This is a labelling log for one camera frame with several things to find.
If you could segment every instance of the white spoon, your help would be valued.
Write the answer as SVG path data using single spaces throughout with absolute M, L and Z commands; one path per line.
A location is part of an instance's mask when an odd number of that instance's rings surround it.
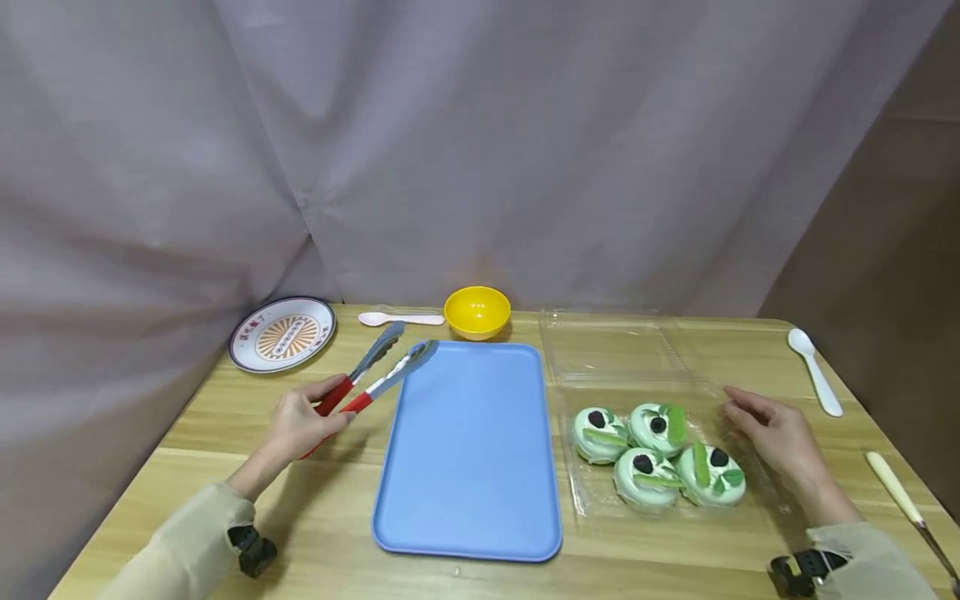
M 836 394 L 833 393 L 827 378 L 824 377 L 824 372 L 820 371 L 820 365 L 813 356 L 817 349 L 813 347 L 810 336 L 806 335 L 802 329 L 793 328 L 786 336 L 786 343 L 804 358 L 806 368 L 810 371 L 810 379 L 813 379 L 813 388 L 817 391 L 817 397 L 820 398 L 820 405 L 824 411 L 831 417 L 843 417 L 843 407 L 840 406 Z
M 360 323 L 369 327 L 380 327 L 390 321 L 403 321 L 404 323 L 421 325 L 442 325 L 445 323 L 444 315 L 388 315 L 381 312 L 360 313 L 357 319 L 360 320 Z

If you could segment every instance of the yellow bowl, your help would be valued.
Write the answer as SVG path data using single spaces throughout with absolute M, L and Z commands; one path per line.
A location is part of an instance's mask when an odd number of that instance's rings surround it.
M 510 301 L 491 287 L 472 285 L 450 294 L 444 304 L 444 317 L 460 337 L 483 342 L 510 320 Z

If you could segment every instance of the tongs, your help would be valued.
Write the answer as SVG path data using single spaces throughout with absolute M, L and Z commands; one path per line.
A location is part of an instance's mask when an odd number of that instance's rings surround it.
M 401 335 L 403 335 L 403 323 L 397 322 L 387 327 L 384 332 L 380 334 L 380 337 L 376 339 L 376 342 L 373 342 L 373 346 L 367 350 L 367 354 L 360 359 L 356 369 L 351 371 L 346 379 L 337 384 L 337 387 L 327 392 L 326 396 L 320 399 L 320 404 L 314 407 L 317 414 L 321 417 L 329 416 L 337 404 L 347 397 L 349 391 L 360 381 L 361 377 L 370 370 L 370 367 L 387 355 L 387 351 L 396 344 L 396 341 L 400 339 Z
M 320 404 L 314 409 L 322 417 L 326 417 L 336 408 L 337 404 L 344 399 L 344 396 L 353 389 L 353 386 L 356 385 L 356 382 L 363 377 L 370 367 L 378 360 L 383 358 L 387 353 L 387 350 L 396 343 L 400 335 L 403 334 L 403 323 L 394 323 L 386 331 L 383 332 L 377 341 L 370 348 L 370 351 L 367 352 L 367 355 L 364 356 L 363 360 L 360 361 L 360 364 L 357 365 L 357 368 L 349 375 L 347 379 L 344 379 L 336 388 L 331 390 L 324 398 L 321 400 Z M 410 348 L 410 351 L 404 354 L 390 372 L 388 372 L 383 377 L 380 377 L 373 384 L 364 390 L 362 394 L 351 400 L 347 406 L 340 409 L 341 413 L 359 413 L 363 409 L 370 406 L 374 400 L 376 400 L 380 395 L 389 390 L 399 381 L 403 380 L 404 377 L 410 373 L 416 371 L 424 363 L 430 360 L 430 357 L 437 352 L 437 348 L 440 346 L 440 342 L 436 340 L 430 340 L 428 342 L 420 342 L 419 344 Z M 320 444 L 317 444 L 301 458 L 306 458 L 313 454 L 313 451 L 319 447 Z

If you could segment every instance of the knife handle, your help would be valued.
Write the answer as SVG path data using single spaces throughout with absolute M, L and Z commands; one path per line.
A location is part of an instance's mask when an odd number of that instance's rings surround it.
M 876 473 L 880 483 L 882 483 L 883 487 L 887 489 L 887 491 L 893 497 L 894 502 L 897 503 L 897 506 L 900 507 L 906 517 L 914 523 L 923 523 L 924 517 L 917 509 L 917 505 L 914 504 L 913 500 L 910 499 L 910 496 L 903 488 L 903 484 L 897 478 L 897 475 L 890 468 L 890 465 L 887 464 L 886 459 L 880 456 L 878 453 L 870 451 L 867 452 L 867 462 L 870 463 L 870 466 L 874 469 L 874 473 Z

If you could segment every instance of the beige sleeve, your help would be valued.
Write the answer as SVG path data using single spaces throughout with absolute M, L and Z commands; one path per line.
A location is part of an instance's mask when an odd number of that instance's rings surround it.
M 807 534 L 814 548 L 849 561 L 818 587 L 820 600 L 937 600 L 900 547 L 870 523 L 830 525 Z
M 253 504 L 227 484 L 207 486 L 156 530 L 101 600 L 202 600 L 237 567 L 227 529 L 253 523 Z

